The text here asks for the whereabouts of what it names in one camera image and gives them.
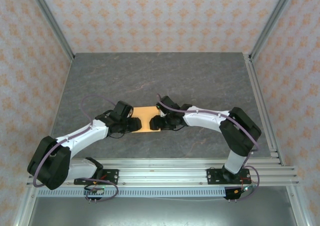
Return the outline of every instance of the metal base plate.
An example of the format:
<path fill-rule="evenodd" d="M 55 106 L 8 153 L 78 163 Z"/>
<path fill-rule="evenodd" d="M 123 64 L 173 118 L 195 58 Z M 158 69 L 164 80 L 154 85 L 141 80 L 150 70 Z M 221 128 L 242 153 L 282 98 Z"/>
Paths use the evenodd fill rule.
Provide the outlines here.
<path fill-rule="evenodd" d="M 224 185 L 224 184 L 230 184 L 227 182 L 226 179 L 224 179 L 223 174 L 222 174 L 222 169 L 221 168 L 209 168 L 206 170 L 206 178 L 208 181 L 208 185 Z M 242 168 L 240 169 L 239 173 L 237 176 L 234 178 L 232 184 L 233 185 L 241 185 L 241 184 L 251 184 L 251 176 L 250 176 L 250 171 L 247 168 Z"/>
<path fill-rule="evenodd" d="M 102 176 L 106 175 L 103 180 L 110 181 L 114 184 L 118 184 L 119 178 L 119 170 L 118 169 L 103 169 Z M 75 185 L 90 185 L 92 181 L 82 180 L 82 179 L 75 179 L 73 182 Z M 107 183 L 100 182 L 99 185 L 107 185 Z"/>

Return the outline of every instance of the yellow foam block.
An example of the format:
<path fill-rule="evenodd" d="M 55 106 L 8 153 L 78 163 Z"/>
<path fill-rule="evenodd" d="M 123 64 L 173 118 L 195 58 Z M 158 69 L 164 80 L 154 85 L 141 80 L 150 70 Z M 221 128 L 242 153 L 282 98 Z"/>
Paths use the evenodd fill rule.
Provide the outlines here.
<path fill-rule="evenodd" d="M 150 120 L 156 116 L 160 115 L 159 109 L 156 106 L 149 107 L 134 107 L 132 118 L 139 118 L 141 120 L 142 128 L 138 131 L 132 133 L 147 133 L 147 132 L 160 132 L 161 130 L 151 130 L 150 129 Z"/>

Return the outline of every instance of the mounting plate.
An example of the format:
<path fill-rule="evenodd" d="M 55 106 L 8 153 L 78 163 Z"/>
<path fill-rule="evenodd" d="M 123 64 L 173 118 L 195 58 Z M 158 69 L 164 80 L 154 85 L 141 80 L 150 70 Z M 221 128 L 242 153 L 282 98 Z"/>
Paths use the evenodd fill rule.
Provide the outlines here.
<path fill-rule="evenodd" d="M 103 178 L 103 180 L 110 181 L 114 184 L 118 184 L 119 179 L 119 169 L 103 169 L 102 175 L 106 175 L 106 177 Z M 75 185 L 90 185 L 92 184 L 92 181 L 82 180 L 82 179 L 75 179 L 73 181 Z M 107 183 L 99 182 L 99 185 L 107 185 Z"/>
<path fill-rule="evenodd" d="M 208 181 L 208 185 L 241 185 L 242 180 L 241 178 L 249 178 L 244 179 L 243 184 L 249 185 L 251 184 L 251 176 L 250 171 L 247 168 L 242 168 L 232 181 L 232 183 L 227 182 L 227 180 L 223 177 L 222 169 L 221 168 L 209 168 L 206 170 L 206 179 Z"/>

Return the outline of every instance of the wall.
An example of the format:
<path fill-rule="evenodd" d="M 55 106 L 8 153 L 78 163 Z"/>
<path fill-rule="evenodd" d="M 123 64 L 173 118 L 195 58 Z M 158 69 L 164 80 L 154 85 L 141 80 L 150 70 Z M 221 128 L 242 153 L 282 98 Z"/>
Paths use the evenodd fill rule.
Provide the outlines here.
<path fill-rule="evenodd" d="M 0 225 L 12 225 L 70 63 L 34 0 L 0 2 Z"/>
<path fill-rule="evenodd" d="M 278 0 L 46 0 L 74 53 L 250 53 Z"/>
<path fill-rule="evenodd" d="M 254 62 L 288 165 L 320 223 L 320 0 L 291 0 Z"/>

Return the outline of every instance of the white cable tray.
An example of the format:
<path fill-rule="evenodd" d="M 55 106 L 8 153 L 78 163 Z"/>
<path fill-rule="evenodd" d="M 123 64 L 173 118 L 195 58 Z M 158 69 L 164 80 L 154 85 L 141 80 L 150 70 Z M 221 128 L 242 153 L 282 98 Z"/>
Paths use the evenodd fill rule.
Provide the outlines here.
<path fill-rule="evenodd" d="M 105 187 L 102 193 L 90 193 L 89 195 L 110 197 L 115 193 L 115 189 Z M 55 190 L 41 188 L 37 197 L 84 197 L 85 190 L 70 187 L 60 187 Z M 185 197 L 224 197 L 226 191 L 224 187 L 123 187 L 119 188 L 120 198 L 185 198 Z"/>

